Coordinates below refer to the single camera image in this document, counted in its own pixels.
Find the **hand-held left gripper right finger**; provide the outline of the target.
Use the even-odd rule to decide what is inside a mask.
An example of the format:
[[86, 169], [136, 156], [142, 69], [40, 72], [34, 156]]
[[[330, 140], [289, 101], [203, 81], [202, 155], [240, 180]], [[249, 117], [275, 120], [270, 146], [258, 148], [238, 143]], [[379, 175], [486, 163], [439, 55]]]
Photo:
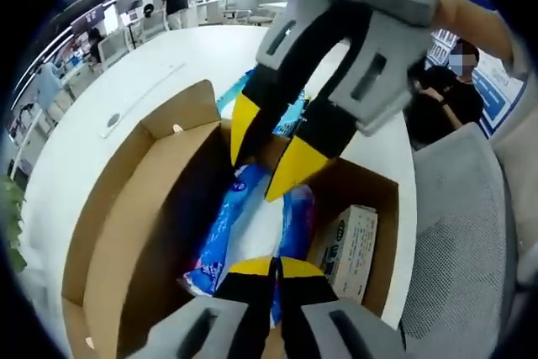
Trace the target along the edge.
[[399, 333], [348, 298], [338, 298], [307, 261], [282, 257], [282, 339], [289, 358], [405, 358]]

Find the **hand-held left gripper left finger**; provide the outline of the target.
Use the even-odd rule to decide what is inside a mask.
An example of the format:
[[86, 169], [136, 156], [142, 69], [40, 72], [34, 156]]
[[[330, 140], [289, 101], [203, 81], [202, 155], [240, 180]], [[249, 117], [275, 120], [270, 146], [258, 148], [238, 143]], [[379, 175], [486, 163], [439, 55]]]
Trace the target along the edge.
[[259, 358], [270, 327], [277, 259], [230, 267], [214, 296], [198, 296], [150, 329], [143, 358]]

